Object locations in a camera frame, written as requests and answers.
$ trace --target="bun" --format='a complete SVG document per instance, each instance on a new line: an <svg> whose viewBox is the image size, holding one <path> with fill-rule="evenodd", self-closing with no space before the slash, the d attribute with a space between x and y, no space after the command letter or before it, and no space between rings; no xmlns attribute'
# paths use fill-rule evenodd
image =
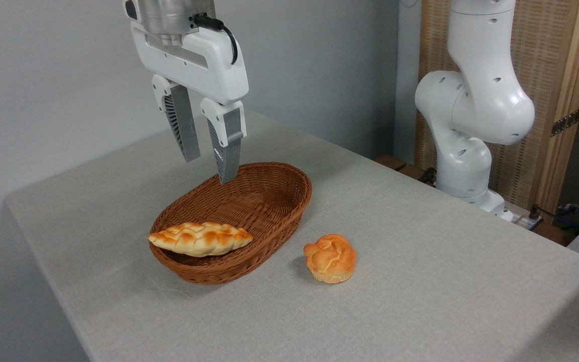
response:
<svg viewBox="0 0 579 362"><path fill-rule="evenodd" d="M329 284L348 280L354 273L356 251L339 234L322 236L303 248L306 265L316 280Z"/></svg>
<svg viewBox="0 0 579 362"><path fill-rule="evenodd" d="M242 227L236 229L229 224L185 222L154 232L147 239L162 249L202 257L227 254L250 243L253 236Z"/></svg>

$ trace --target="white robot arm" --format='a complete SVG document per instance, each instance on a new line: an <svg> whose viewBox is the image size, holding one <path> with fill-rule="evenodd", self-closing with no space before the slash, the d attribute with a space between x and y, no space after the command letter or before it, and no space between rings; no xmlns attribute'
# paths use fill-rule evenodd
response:
<svg viewBox="0 0 579 362"><path fill-rule="evenodd" d="M513 144L533 126L533 102L511 62L515 0L453 0L448 53L461 73L433 71L417 87L415 103L437 149L437 188L510 218L490 192L491 154L485 142Z"/></svg>
<svg viewBox="0 0 579 362"><path fill-rule="evenodd" d="M249 83L241 48L221 21L213 19L213 0L123 0L144 66L153 71L159 110L187 162L200 156L188 89L209 121L218 175L233 179L247 135L243 103Z"/></svg>

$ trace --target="black cable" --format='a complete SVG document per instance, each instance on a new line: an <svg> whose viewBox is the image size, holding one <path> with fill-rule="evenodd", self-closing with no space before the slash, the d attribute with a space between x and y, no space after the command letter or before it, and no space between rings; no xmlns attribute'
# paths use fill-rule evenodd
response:
<svg viewBox="0 0 579 362"><path fill-rule="evenodd" d="M423 172L418 181L421 183L432 183L434 184L437 180L437 170L434 167L428 167L426 171Z"/></svg>
<svg viewBox="0 0 579 362"><path fill-rule="evenodd" d="M232 52L234 53L232 65L234 65L236 60L238 60L238 47L236 46L236 38L234 37L234 34L232 34L232 32L230 32L229 29L225 27L225 25L223 25L223 30L225 30L225 33L227 33L227 35L229 35L229 40L232 41Z"/></svg>
<svg viewBox="0 0 579 362"><path fill-rule="evenodd" d="M234 37L234 34L232 34L232 32L230 32L229 29L225 27L225 23L223 23L218 19L209 18L207 14L196 14L193 20L196 23L196 25L198 25L198 27L218 31L223 30L225 33L227 33L227 35L229 36L229 40L232 42L232 53L234 55L234 57L232 58L232 65L234 65L236 63L236 60L238 60L238 47L236 46L236 38Z"/></svg>
<svg viewBox="0 0 579 362"><path fill-rule="evenodd" d="M540 208L540 207L537 206L537 205L533 205L533 208L534 208L534 209L537 209L537 210L539 210L539 211L542 211L542 213L544 213L544 214L546 214L546 215L548 215L548 216L551 216L551 218L554 218L555 220L558 220L559 222L563 222L563 223L565 223L565 224L569 224L569 225L572 225L572 226L574 226L574 227L578 227L578 228L579 228L579 223L577 223L577 222L571 222L571 221L569 221L569 220L563 219L563 218L561 218L560 216L554 215L554 214L550 213L549 211L546 211L545 209Z"/></svg>

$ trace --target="brown wicker basket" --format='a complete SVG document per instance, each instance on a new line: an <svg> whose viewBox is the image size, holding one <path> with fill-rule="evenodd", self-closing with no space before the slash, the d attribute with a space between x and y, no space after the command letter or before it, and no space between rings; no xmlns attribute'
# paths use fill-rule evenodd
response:
<svg viewBox="0 0 579 362"><path fill-rule="evenodd" d="M167 268L196 284L223 284L255 270L294 234L312 197L312 181L287 163L242 165L229 183L218 175L204 181L169 205L151 232L183 222L207 221L243 227L253 235L248 245L221 256L176 254L149 243Z"/></svg>

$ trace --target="bread roll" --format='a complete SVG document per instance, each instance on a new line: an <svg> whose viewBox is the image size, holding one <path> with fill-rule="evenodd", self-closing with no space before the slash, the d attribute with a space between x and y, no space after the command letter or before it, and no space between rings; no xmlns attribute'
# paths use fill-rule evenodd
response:
<svg viewBox="0 0 579 362"><path fill-rule="evenodd" d="M253 236L242 227L236 229L229 224L185 222L154 232L147 239L162 249L202 257L227 254L250 243Z"/></svg>
<svg viewBox="0 0 579 362"><path fill-rule="evenodd" d="M322 236L303 248L306 265L316 280L329 284L348 280L354 273L356 251L339 234Z"/></svg>

